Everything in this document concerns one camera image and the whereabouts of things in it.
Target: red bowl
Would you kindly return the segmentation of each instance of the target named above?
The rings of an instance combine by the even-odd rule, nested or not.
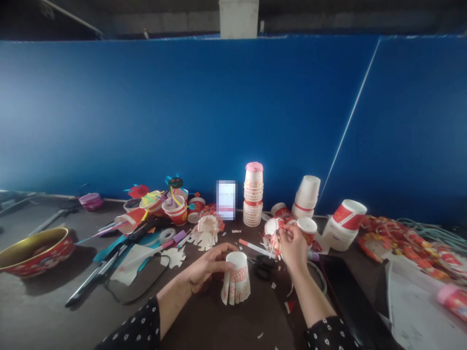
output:
[[[32,235],[0,253],[0,272],[21,278],[40,275],[66,260],[74,244],[66,228],[53,228]]]

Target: scissors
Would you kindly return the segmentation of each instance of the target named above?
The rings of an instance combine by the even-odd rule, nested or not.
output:
[[[275,268],[275,261],[266,255],[258,255],[254,259],[249,259],[253,264],[253,273],[261,280],[270,280],[271,273]]]

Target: tape roll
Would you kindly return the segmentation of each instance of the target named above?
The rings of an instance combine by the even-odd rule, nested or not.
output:
[[[176,234],[177,234],[177,232],[175,231],[174,228],[171,228],[171,227],[166,228],[164,231],[161,232],[161,234],[159,236],[159,240],[161,242],[161,245],[171,241],[172,238],[174,238],[174,236]]]

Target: person's right hand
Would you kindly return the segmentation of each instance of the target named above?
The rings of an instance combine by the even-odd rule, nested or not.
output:
[[[284,261],[289,269],[290,274],[307,272],[306,240],[300,229],[292,225],[284,225],[284,228],[279,229],[281,236],[281,251]]]

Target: black polka dot sleeve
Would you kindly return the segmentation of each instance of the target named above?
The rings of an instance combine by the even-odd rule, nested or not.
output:
[[[95,349],[157,350],[161,342],[160,324],[157,298],[152,297],[145,306],[109,334]]]
[[[316,322],[306,331],[305,338],[312,350],[355,350],[359,347],[338,316]]]

